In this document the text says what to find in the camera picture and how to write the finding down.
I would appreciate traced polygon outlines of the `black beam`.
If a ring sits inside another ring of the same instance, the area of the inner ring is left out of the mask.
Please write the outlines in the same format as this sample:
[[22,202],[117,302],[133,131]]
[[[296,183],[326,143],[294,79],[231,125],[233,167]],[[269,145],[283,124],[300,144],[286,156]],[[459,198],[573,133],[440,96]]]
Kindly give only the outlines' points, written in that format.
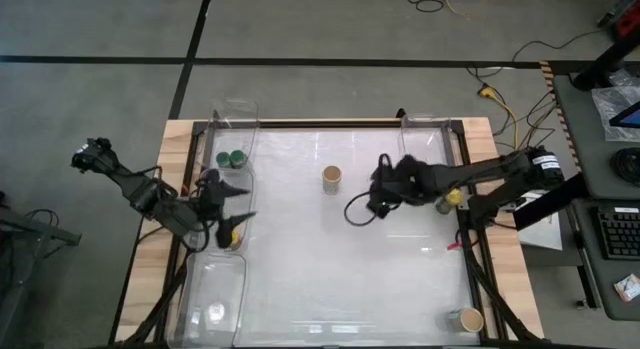
[[516,229],[523,230],[564,209],[574,199],[588,196],[589,191],[584,176],[578,173],[555,189],[517,209],[513,213]]

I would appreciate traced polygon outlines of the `tan cup at corner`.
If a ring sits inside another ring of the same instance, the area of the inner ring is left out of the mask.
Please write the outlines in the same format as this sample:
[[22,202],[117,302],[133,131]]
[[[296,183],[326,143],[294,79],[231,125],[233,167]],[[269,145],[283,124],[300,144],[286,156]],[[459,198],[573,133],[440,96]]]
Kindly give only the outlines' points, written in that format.
[[479,333],[485,326],[483,315],[474,308],[449,312],[447,322],[454,332]]

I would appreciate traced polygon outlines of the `clear plastic bag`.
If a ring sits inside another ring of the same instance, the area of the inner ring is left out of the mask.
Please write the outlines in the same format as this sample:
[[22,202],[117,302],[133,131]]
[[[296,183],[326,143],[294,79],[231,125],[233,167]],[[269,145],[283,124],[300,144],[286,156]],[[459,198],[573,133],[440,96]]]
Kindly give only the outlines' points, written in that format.
[[598,88],[593,89],[591,95],[600,116],[606,141],[640,143],[640,129],[609,125],[611,118],[640,101],[640,86]]

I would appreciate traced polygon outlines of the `clear plastic bin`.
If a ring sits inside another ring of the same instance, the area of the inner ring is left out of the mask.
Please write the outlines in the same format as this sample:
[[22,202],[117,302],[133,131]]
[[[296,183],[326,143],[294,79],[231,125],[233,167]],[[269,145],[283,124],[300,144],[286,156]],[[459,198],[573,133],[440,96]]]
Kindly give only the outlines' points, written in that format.
[[[241,196],[235,196],[235,197],[231,197],[231,198],[226,198],[224,200],[224,204],[222,206],[222,211],[223,211],[222,218],[226,219],[226,218],[229,218],[230,216],[234,216],[234,215],[241,215],[241,214],[246,214],[246,213],[249,213],[249,212],[255,212],[255,211],[252,210],[252,201],[253,201],[253,193],[252,193],[252,191],[253,191],[253,181],[254,181],[253,174],[247,169],[244,169],[244,170],[218,170],[218,171],[219,171],[219,174],[220,174],[220,181],[225,181],[226,183],[232,185],[233,187],[247,189],[247,190],[250,191],[250,194],[245,194],[245,195],[241,195]],[[236,231],[240,232],[241,235],[244,234],[245,229],[243,228],[243,225],[246,222],[244,222],[241,226],[238,226],[236,228]],[[210,236],[213,238],[216,247],[219,250],[233,251],[233,250],[229,250],[229,249],[220,249],[217,246],[216,238],[215,238],[215,232],[216,232],[217,228],[218,228],[218,224],[214,224],[210,228]]]
[[240,324],[247,263],[233,253],[188,259],[177,313],[166,339],[171,349],[230,349]]
[[[203,164],[218,170],[244,170],[252,156],[258,138],[259,106],[255,101],[239,98],[216,98],[211,102],[210,118],[206,128]],[[243,150],[248,159],[241,169],[218,168],[215,156],[220,151],[229,154]]]
[[399,146],[402,154],[427,164],[452,165],[451,119],[433,115],[404,115]]

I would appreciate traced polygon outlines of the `white paper sheet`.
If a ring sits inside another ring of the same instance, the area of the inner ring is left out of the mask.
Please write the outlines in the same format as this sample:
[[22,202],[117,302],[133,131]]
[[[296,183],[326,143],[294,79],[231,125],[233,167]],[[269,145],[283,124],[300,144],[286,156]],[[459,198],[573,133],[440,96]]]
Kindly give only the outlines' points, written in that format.
[[560,219],[553,213],[540,221],[518,231],[521,244],[562,251]]

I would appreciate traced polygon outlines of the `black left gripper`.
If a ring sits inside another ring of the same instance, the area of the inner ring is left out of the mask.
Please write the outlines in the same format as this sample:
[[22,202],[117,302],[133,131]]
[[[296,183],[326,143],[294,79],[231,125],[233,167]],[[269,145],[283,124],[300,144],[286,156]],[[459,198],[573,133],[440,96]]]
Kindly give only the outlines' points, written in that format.
[[251,219],[256,212],[249,212],[241,215],[230,216],[223,219],[222,206],[226,198],[250,194],[247,189],[236,188],[220,181],[220,174],[217,169],[205,171],[196,181],[197,188],[197,214],[198,220],[202,224],[206,234],[210,233],[210,228],[218,224],[215,232],[216,244],[220,249],[228,249],[231,243],[231,232],[236,231],[238,226]]

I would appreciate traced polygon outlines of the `black keyboard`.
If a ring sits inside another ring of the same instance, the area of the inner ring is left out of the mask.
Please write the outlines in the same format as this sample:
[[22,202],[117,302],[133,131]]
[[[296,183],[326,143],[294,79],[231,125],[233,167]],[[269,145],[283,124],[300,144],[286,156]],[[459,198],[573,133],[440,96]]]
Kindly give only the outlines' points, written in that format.
[[640,261],[640,208],[596,207],[593,215],[607,260]]

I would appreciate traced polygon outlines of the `small printed carton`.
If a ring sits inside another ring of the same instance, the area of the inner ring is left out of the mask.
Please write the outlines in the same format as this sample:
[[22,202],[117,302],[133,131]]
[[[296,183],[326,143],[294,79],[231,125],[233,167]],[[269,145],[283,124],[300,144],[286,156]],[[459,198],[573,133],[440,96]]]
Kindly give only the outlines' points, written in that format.
[[640,296],[640,278],[629,274],[614,284],[614,289],[624,302],[630,302]]

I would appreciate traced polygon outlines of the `black pole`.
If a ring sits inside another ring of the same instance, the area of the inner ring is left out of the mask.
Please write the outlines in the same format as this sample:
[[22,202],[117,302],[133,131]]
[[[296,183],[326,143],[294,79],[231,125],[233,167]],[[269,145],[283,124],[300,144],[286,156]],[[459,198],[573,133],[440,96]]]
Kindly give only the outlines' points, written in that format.
[[572,80],[572,85],[581,91],[589,91],[608,84],[610,69],[622,61],[640,45],[640,29],[619,39],[590,65],[581,70]]

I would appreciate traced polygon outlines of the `red and black tool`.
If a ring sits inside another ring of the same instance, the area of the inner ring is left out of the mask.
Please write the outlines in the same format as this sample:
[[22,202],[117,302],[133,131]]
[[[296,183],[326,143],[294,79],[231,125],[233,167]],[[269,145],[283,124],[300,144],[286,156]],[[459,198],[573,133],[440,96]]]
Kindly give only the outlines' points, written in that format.
[[597,22],[613,41],[631,34],[640,26],[640,0],[617,0]]

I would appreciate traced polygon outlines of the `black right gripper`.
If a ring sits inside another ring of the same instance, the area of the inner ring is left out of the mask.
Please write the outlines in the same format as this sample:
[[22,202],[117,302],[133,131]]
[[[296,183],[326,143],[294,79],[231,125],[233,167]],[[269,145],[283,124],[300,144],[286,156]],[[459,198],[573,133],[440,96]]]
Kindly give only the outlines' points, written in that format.
[[377,167],[371,175],[369,200],[366,207],[378,218],[384,219],[402,203],[411,206],[431,204],[436,190],[427,175],[431,166],[412,155],[405,155],[392,165],[387,153],[378,157]]

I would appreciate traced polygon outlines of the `grey side desk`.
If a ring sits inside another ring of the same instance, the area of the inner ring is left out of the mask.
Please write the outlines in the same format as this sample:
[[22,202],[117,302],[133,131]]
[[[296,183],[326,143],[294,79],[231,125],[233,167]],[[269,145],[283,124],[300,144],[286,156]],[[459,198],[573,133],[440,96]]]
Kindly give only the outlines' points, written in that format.
[[631,208],[640,210],[640,187],[619,178],[610,166],[610,157],[631,144],[605,139],[605,130],[589,91],[575,88],[571,78],[565,75],[555,77],[553,84],[586,188],[583,197],[571,202],[571,213],[581,234],[604,312],[613,320],[640,321],[640,295],[625,302],[614,289],[615,283],[631,274],[640,278],[640,260],[607,259],[595,217],[598,208],[611,211],[622,208],[625,213]]

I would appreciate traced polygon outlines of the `blue tablet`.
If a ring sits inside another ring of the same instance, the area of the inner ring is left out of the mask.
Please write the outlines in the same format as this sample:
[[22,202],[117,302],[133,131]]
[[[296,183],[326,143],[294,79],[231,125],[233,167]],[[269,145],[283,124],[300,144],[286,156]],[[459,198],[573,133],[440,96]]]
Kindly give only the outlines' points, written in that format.
[[640,101],[611,118],[609,125],[612,127],[640,129]]

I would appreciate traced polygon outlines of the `striped edge tape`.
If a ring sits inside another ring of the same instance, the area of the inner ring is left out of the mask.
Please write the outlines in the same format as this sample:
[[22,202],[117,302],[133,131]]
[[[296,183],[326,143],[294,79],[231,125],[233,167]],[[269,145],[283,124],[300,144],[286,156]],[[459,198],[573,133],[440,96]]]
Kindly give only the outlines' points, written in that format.
[[554,73],[552,71],[551,65],[548,61],[540,61],[539,62],[540,65],[540,69],[542,71],[542,75],[544,77],[545,83],[547,88],[549,89],[549,91],[551,92],[551,98],[554,100],[555,104],[554,104],[554,111],[556,113],[556,116],[558,117],[559,123],[560,123],[560,128],[562,130],[562,134],[564,137],[564,141],[567,144],[568,148],[569,148],[569,152],[571,154],[571,160],[572,160],[572,164],[573,167],[577,170],[578,173],[582,172],[582,168],[580,165],[580,161],[578,159],[578,155],[577,152],[575,150],[575,145],[574,145],[574,141],[573,138],[570,134],[568,125],[567,125],[567,121],[566,121],[566,117],[564,115],[564,112],[559,104],[559,102],[557,101],[557,95],[556,95],[556,91],[555,91],[555,87],[553,84],[553,79],[554,79]]

